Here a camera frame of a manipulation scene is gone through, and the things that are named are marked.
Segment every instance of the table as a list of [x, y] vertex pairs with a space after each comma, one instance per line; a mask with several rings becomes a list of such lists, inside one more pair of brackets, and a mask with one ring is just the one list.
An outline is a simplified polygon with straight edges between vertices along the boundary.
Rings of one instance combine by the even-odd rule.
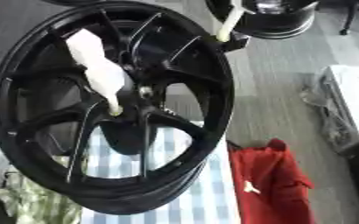
[[[190, 143], [185, 132], [159, 128], [151, 147], [150, 168], [158, 168], [177, 157]], [[125, 157], [110, 149], [99, 129], [90, 138], [87, 174], [119, 178], [138, 174], [136, 157]], [[107, 215], [83, 208], [81, 224], [236, 224], [240, 223], [225, 136], [210, 155], [194, 184], [169, 204], [147, 213]]]

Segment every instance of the green cloth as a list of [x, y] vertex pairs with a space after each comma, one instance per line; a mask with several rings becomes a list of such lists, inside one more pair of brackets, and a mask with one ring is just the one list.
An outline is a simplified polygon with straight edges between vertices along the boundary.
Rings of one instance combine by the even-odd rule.
[[[67, 157], [55, 160], [67, 164]], [[68, 197], [48, 190], [23, 176], [14, 167], [8, 172], [5, 188], [0, 189], [0, 200], [17, 224], [77, 224], [81, 206]]]

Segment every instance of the checkered cloth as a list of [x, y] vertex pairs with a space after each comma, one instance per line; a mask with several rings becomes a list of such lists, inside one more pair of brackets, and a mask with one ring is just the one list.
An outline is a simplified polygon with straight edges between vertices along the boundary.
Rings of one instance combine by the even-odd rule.
[[[236, 224], [240, 223], [229, 155], [224, 137], [194, 184], [169, 204], [147, 213], [108, 215], [87, 208], [81, 212], [81, 224]], [[151, 147], [149, 167], [159, 168], [181, 154], [192, 142], [185, 132], [173, 128], [158, 129]], [[99, 129], [90, 138], [87, 174], [100, 178], [138, 175], [138, 158], [126, 157], [110, 149]]]

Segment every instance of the red cloth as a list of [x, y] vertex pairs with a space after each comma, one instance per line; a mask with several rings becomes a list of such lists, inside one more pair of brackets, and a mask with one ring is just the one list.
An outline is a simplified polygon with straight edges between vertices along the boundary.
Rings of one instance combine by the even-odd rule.
[[[229, 158], [242, 224], [314, 224], [307, 198], [313, 184], [284, 142], [230, 150]], [[245, 192], [245, 181], [261, 193]]]

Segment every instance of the wheel rim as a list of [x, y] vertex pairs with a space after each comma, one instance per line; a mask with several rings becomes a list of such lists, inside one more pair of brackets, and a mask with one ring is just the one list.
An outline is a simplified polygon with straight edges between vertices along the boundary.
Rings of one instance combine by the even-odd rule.
[[[130, 120], [129, 117], [113, 118], [103, 112], [107, 112], [107, 102], [91, 91], [83, 76], [83, 68], [72, 64], [67, 54], [64, 38], [80, 28], [94, 30], [95, 26], [105, 30], [105, 35], [109, 36], [108, 39], [112, 42], [108, 46], [114, 45], [118, 48], [115, 51], [107, 51], [111, 59], [123, 67], [133, 66], [128, 69], [128, 74], [137, 83], [135, 86], [152, 87], [154, 95], [157, 96], [137, 102], [141, 104], [137, 114], [144, 115], [144, 120], [140, 120], [184, 130], [194, 139], [183, 154], [155, 171], [145, 169], [143, 150], [140, 153], [141, 161], [144, 161], [144, 164], [141, 164], [144, 168], [140, 170], [143, 175], [108, 179], [88, 177], [80, 172], [81, 155], [88, 140], [86, 137], [92, 129], [101, 123], [114, 125]], [[171, 38], [169, 42], [176, 43], [175, 46], [161, 47], [158, 52], [163, 49], [164, 53], [151, 57], [149, 47], [164, 46], [163, 39], [167, 37]], [[154, 39], [158, 39], [160, 43], [157, 44]], [[147, 49], [144, 52], [140, 50], [143, 47]], [[195, 58], [184, 59], [191, 54], [195, 54]], [[166, 75], [168, 72], [170, 76], [168, 79], [164, 78], [162, 74]], [[58, 78], [70, 81], [79, 88], [82, 101], [27, 122], [17, 121], [16, 116], [20, 111], [16, 110], [16, 100], [20, 96], [20, 87], [28, 88], [30, 82], [37, 80]], [[159, 107], [159, 100], [162, 100], [161, 95], [165, 88], [177, 82], [192, 86], [196, 96], [197, 92], [201, 95], [208, 92], [202, 128], [177, 115], [170, 115]], [[92, 208], [112, 214], [143, 212], [172, 200], [197, 178], [198, 174], [191, 175], [191, 178], [188, 175], [200, 172], [206, 157], [223, 135], [231, 116], [233, 99], [233, 79], [226, 58], [215, 41], [197, 24], [176, 12], [148, 4], [98, 3], [69, 10], [48, 19], [26, 34], [5, 57], [0, 66], [0, 147], [28, 178], [70, 196], [85, 207], [92, 207], [91, 200], [101, 199], [100, 203], [96, 203], [98, 206]], [[72, 150], [73, 165], [68, 169], [41, 153], [43, 149], [34, 139], [35, 132], [40, 128], [67, 121], [79, 122], [79, 127], [84, 127], [79, 128], [77, 133], [80, 137], [76, 139], [82, 147]], [[182, 184], [180, 189], [169, 191], [170, 189], [165, 188], [170, 183], [186, 182], [184, 179], [188, 181]], [[139, 200], [144, 195], [159, 193], [162, 189], [168, 191], [167, 197], [153, 205], [131, 207], [126, 211], [108, 211], [102, 208], [108, 204], [113, 206], [118, 201]]]
[[[257, 11], [257, 1], [248, 1], [247, 7]], [[229, 0], [206, 0], [209, 10], [220, 21], [226, 20], [232, 9]], [[284, 0], [288, 11], [282, 14], [244, 14], [235, 31], [261, 39], [288, 39], [307, 31], [313, 24], [317, 1]]]

